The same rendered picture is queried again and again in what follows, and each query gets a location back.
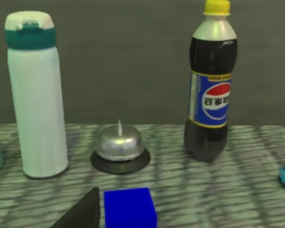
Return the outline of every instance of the gray background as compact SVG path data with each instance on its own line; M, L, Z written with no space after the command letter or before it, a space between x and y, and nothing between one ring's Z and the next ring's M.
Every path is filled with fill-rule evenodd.
M0 0L0 123L15 122L5 17L49 13L58 34L68 123L182 124L190 36L203 0ZM285 0L233 0L239 37L231 124L285 124Z

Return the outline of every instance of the blue box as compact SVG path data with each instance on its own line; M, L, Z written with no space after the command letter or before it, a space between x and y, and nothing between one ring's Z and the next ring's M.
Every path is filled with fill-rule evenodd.
M104 192L106 228L157 228L157 214L148 188Z

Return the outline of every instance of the table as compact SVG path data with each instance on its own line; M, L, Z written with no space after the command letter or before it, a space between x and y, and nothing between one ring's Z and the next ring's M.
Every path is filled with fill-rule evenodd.
M93 141L103 125L67 124L70 169L30 180L21 169L15 124L0 124L0 228L48 228L91 188L148 186L158 228L285 228L284 126L232 126L225 152L212 164L183 152L183 126L137 125L152 155L143 170L123 176L94 170ZM101 228L104 227L101 202Z

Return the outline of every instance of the gray wood grain surface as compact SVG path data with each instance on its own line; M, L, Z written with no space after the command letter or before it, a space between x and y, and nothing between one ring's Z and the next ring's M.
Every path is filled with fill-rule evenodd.
M92 142L103 125L67 125L70 169L52 180L29 180L21 169L15 124L0 124L0 228L48 228L91 188L148 186L159 228L285 228L285 127L233 126L213 165L183 152L183 126L137 125L152 154L143 170L115 176L94 170ZM104 227L101 202L101 228Z

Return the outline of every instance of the pepsi bottle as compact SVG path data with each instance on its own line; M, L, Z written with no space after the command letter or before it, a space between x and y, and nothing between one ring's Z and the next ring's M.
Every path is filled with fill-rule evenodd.
M199 161L212 162L224 150L228 135L231 76L237 37L227 21L228 0L207 0L205 21L190 45L191 82L184 146Z

